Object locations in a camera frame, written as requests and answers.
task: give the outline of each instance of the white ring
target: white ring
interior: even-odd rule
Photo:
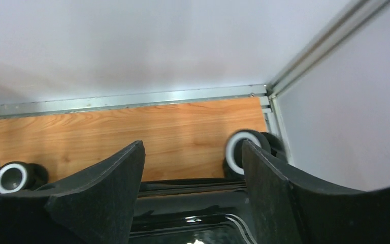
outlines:
[[[228,143],[226,144],[226,148],[225,148],[226,162],[228,163],[228,165],[230,166],[230,168],[234,172],[236,172],[237,174],[241,174],[241,175],[244,175],[244,170],[243,170],[243,168],[240,168],[237,165],[237,163],[235,162],[234,149],[237,145],[237,142],[239,142],[240,140],[244,140],[244,139],[250,140],[253,143],[255,143],[257,146],[261,147],[261,142],[258,140],[258,138],[255,135],[253,135],[252,133],[246,132],[246,131],[242,131],[242,132],[237,132],[236,134],[234,134],[229,139]]]
[[[3,186],[2,186],[2,182],[1,182],[1,179],[2,179],[2,175],[8,171],[9,169],[18,169],[20,170],[21,172],[21,182],[19,184],[18,187],[12,189],[12,190],[7,190],[5,189]],[[24,184],[26,184],[26,181],[27,181],[27,171],[26,169],[20,165],[20,164],[17,164],[17,163],[14,163],[14,164],[8,164],[6,166],[4,166],[2,169],[0,169],[0,193],[1,194],[6,194],[6,193],[13,193],[13,192],[17,192],[17,191],[20,191],[23,187],[24,187]]]

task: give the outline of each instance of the wooden table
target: wooden table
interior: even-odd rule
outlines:
[[[143,181],[223,177],[238,129],[266,131],[258,98],[0,119],[0,165],[42,164],[53,182],[142,140]]]

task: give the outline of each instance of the white panel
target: white panel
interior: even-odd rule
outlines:
[[[262,84],[351,0],[0,0],[0,104]]]
[[[390,186],[390,7],[278,103],[297,167],[356,189]]]

